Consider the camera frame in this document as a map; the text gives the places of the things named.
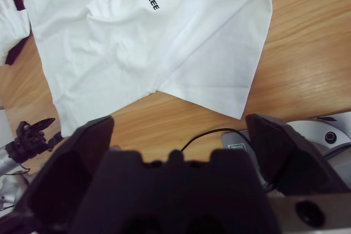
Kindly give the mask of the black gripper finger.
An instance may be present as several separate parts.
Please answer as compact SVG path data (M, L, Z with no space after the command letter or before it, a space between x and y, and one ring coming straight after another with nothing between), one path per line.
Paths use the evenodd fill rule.
M350 192L315 146L290 125L255 113L246 116L246 124L263 178L285 196Z

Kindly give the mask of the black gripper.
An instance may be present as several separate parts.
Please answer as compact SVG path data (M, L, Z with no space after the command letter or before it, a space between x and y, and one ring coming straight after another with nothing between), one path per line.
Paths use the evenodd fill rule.
M20 122L17 138L8 144L8 156L24 163L63 140L57 132L47 143L44 132L55 118L30 125ZM78 128L50 157L16 204L14 233L68 233L77 208L110 146L111 116Z

